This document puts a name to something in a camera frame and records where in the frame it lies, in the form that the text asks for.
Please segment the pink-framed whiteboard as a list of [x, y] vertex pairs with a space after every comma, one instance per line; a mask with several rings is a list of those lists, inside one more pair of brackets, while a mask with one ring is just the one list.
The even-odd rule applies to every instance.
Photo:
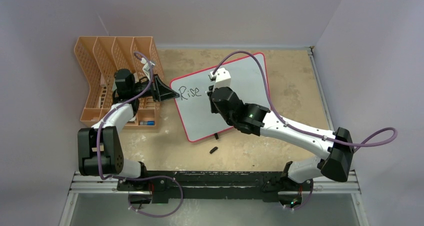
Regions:
[[[245, 103], [269, 107], [262, 73], [267, 72], [265, 55], [254, 53], [225, 62], [231, 76], [230, 88]], [[214, 66], [174, 78], [170, 88], [179, 94], [175, 99], [187, 140], [196, 142], [230, 129], [218, 113], [211, 112], [207, 91], [214, 84], [209, 74]]]

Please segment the black marker cap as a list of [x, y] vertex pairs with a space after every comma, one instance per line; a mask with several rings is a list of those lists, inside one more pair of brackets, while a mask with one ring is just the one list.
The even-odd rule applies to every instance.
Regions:
[[214, 148], [212, 148], [209, 153], [213, 154], [215, 151], [217, 151], [219, 148], [217, 146], [215, 146]]

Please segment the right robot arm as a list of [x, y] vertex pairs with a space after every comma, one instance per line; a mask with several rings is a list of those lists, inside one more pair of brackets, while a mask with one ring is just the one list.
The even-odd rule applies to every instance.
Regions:
[[211, 112], [243, 134], [274, 138], [313, 153], [303, 161], [288, 162], [280, 182], [288, 190], [300, 183], [318, 177], [346, 182], [351, 170], [354, 150], [345, 144], [351, 141], [350, 132], [339, 128], [336, 132], [319, 129], [319, 136], [307, 133], [314, 127], [282, 118], [273, 110], [244, 103], [229, 87], [220, 87], [207, 93]]

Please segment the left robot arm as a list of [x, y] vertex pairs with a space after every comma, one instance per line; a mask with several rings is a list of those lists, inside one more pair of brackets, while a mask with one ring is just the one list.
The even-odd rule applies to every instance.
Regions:
[[141, 98], [151, 97], [154, 102], [178, 98], [180, 95], [164, 84], [158, 74], [136, 81], [128, 69], [114, 74], [116, 89], [112, 106], [106, 115], [92, 127], [77, 133], [78, 168], [83, 176], [130, 178], [129, 183], [138, 191], [149, 185], [143, 162], [124, 157], [119, 133], [137, 115]]

